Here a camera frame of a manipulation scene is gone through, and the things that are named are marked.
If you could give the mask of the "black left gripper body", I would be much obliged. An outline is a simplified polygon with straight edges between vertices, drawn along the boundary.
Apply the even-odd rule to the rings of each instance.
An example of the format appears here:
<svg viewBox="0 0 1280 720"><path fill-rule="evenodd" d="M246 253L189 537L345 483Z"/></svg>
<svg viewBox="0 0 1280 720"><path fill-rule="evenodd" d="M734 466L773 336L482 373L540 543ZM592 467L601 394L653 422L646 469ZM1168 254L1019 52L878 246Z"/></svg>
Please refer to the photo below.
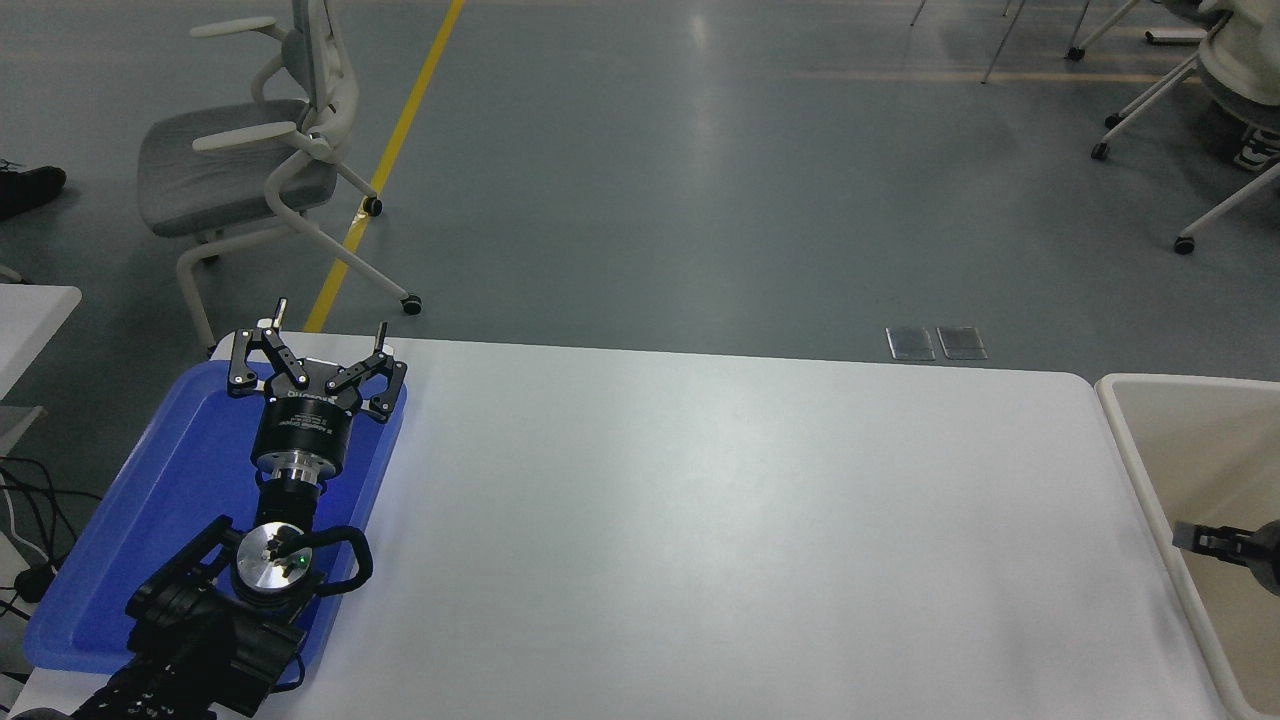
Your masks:
<svg viewBox="0 0 1280 720"><path fill-rule="evenodd" d="M252 447L252 462L259 469L273 469L288 454L307 454L330 469L346 465L361 395L356 388L326 392L340 365L319 360L303 364L308 378L305 388L296 388L283 372L265 386L266 402Z"/></svg>

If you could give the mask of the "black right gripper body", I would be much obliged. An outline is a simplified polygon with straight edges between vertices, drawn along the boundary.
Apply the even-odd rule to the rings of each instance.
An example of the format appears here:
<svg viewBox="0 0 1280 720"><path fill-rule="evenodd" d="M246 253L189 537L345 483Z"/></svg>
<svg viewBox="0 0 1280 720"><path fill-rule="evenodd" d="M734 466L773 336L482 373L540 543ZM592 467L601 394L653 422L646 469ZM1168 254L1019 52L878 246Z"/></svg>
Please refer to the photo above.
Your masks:
<svg viewBox="0 0 1280 720"><path fill-rule="evenodd" d="M1279 520L1254 530L1248 539L1252 577L1271 594L1279 596Z"/></svg>

